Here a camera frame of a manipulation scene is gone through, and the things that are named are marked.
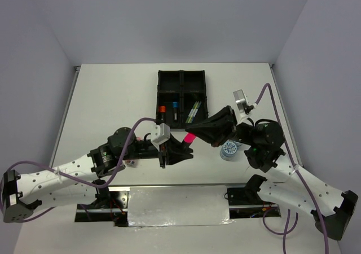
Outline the green slim pen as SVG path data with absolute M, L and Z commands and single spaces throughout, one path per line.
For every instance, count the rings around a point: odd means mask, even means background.
M 200 103 L 201 103 L 201 102 L 199 102 L 199 101 L 197 101 L 197 102 L 195 103 L 195 105 L 194 105 L 194 107 L 193 107 L 193 109 L 192 109 L 192 115 L 191 115 L 191 116 L 194 116 L 194 114 L 195 114 L 196 110 L 198 109 Z

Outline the pink highlighter cap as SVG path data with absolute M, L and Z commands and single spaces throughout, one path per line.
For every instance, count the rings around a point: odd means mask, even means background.
M 191 143 L 195 140 L 195 138 L 196 138 L 195 135 L 193 135 L 193 134 L 191 134 L 191 133 L 188 133 L 188 134 L 184 137 L 183 141 L 184 141 L 184 143 L 191 144 Z

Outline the blue slim pen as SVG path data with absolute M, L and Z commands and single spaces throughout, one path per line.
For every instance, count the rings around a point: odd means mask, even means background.
M 196 114 L 197 114 L 197 112 L 198 112 L 201 104 L 202 104 L 202 102 L 198 102 L 198 104 L 197 104 L 197 106 L 196 106 L 196 108 L 195 108 L 194 114 L 193 114 L 194 117 L 196 116 Z

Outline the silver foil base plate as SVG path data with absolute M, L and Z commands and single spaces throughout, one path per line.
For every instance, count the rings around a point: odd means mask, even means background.
M 127 220 L 132 227 L 230 224 L 225 186 L 133 187 Z

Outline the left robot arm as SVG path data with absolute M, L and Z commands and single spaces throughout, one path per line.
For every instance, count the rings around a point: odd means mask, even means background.
M 165 168 L 192 159 L 192 154 L 190 143 L 178 141 L 161 125 L 141 140 L 132 129 L 119 128 L 105 144 L 69 163 L 27 174 L 6 171 L 1 181 L 3 222 L 28 222 L 36 212 L 71 203 L 104 208 L 111 200 L 108 186 L 125 169 L 124 161 L 156 159 Z

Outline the pink bottle of pens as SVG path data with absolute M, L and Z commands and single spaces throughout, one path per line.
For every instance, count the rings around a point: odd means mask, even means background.
M 132 167 L 132 168 L 136 167 L 137 165 L 137 162 L 135 160 L 126 160 L 124 163 L 126 164 L 127 167 Z

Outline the black compartment tray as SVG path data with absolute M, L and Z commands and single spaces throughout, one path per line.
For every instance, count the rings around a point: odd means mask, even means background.
M 208 118 L 206 94 L 206 75 L 198 71 L 158 71 L 156 118 L 159 119 L 159 106 L 166 107 L 166 123 L 173 131 L 183 131 L 186 120 L 195 103 L 202 102 L 197 114 L 189 124 L 201 122 Z M 178 122 L 173 121 L 172 103 L 178 102 Z

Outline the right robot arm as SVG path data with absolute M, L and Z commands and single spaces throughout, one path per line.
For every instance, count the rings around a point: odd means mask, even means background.
M 341 240 L 354 214 L 358 196 L 351 190 L 341 191 L 292 163 L 282 146 L 285 136 L 280 124 L 260 119 L 253 125 L 245 121 L 255 104 L 235 112 L 230 106 L 208 119 L 189 124 L 186 132 L 213 147 L 228 140 L 247 145 L 244 151 L 249 165 L 262 172 L 253 175 L 245 190 L 246 200 L 277 203 L 298 213 L 311 216 L 316 228 L 333 240 Z

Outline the blue tip black highlighter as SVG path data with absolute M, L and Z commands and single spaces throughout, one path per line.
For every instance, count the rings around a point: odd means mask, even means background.
M 173 108 L 173 121 L 178 122 L 178 108 Z

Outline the orange tip black highlighter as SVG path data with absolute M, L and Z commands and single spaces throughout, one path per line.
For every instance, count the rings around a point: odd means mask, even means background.
M 166 123 L 166 113 L 165 112 L 159 112 L 159 120 L 161 120 L 162 123 Z

